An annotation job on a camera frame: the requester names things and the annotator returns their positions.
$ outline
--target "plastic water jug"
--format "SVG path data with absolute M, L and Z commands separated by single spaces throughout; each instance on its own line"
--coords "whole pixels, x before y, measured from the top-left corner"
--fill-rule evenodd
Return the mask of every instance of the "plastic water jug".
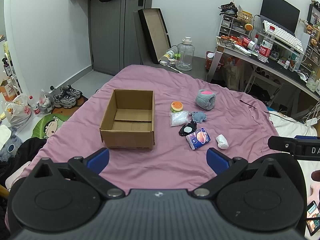
M 190 37 L 185 37 L 182 43 L 178 44 L 176 68 L 188 71 L 192 69 L 192 60 L 195 53 L 195 47 L 192 45 Z

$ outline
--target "pink blanket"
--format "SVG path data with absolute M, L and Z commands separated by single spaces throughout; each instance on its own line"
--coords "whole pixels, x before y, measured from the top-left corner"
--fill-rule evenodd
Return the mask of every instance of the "pink blanket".
M 249 162 L 273 153 L 267 142 L 271 135 L 278 135 L 266 107 L 253 97 L 230 91 L 218 85 L 193 79 L 186 74 L 141 65 L 124 68 L 93 95 L 62 127 L 50 137 L 22 173 L 27 176 L 42 157 L 54 162 L 66 162 L 76 155 L 87 157 L 105 147 L 101 142 L 99 127 L 112 90 L 141 89 L 155 92 L 155 141 L 152 151 L 110 150 L 110 162 L 100 173 L 126 193 L 131 188 L 192 190 L 215 176 L 207 165 L 206 151 L 217 148 L 215 138 L 223 134 L 229 143 L 227 150 L 220 150 L 230 158 L 241 156 Z M 205 111 L 195 103 L 199 89 L 216 93 L 214 109 Z M 240 99 L 257 109 L 250 107 Z M 198 124 L 211 137 L 205 146 L 193 151 L 181 128 L 170 127 L 169 111 L 172 101 L 181 101 L 184 110 L 203 111 L 207 121 Z

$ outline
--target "white keyboard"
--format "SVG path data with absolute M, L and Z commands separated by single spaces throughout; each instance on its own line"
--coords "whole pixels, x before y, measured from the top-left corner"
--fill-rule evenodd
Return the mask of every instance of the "white keyboard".
M 275 38 L 277 40 L 282 41 L 283 43 L 287 44 L 288 46 L 294 48 L 301 54 L 303 54 L 302 44 L 296 37 L 292 36 L 290 33 L 287 33 L 285 30 L 281 29 L 277 25 L 270 23 L 266 20 L 263 21 L 265 31 L 270 29 L 270 25 L 275 28 Z

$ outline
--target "baseboard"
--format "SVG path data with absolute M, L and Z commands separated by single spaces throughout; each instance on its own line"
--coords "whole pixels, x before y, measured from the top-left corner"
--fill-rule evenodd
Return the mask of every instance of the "baseboard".
M 74 82 L 76 82 L 77 80 L 79 80 L 80 78 L 82 78 L 84 75 L 88 74 L 91 71 L 92 71 L 92 65 L 85 67 L 84 69 L 80 70 L 73 76 L 69 77 L 67 80 L 65 80 L 62 84 L 60 84 L 54 90 L 51 90 L 49 93 L 53 95 L 59 94 L 61 87 L 65 87 L 67 84 L 70 84 L 70 85 L 73 84 Z

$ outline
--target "gray sneaker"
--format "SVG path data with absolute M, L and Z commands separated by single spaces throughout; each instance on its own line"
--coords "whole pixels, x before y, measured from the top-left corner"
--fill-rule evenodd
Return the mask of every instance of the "gray sneaker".
M 61 91 L 66 91 L 69 96 L 75 97 L 77 99 L 79 99 L 82 96 L 82 92 L 80 90 L 72 88 L 71 85 L 62 87 Z
M 54 95 L 54 106 L 56 108 L 64 107 L 66 109 L 72 108 L 76 105 L 77 99 L 68 95 L 65 91 L 60 93 L 59 95 Z

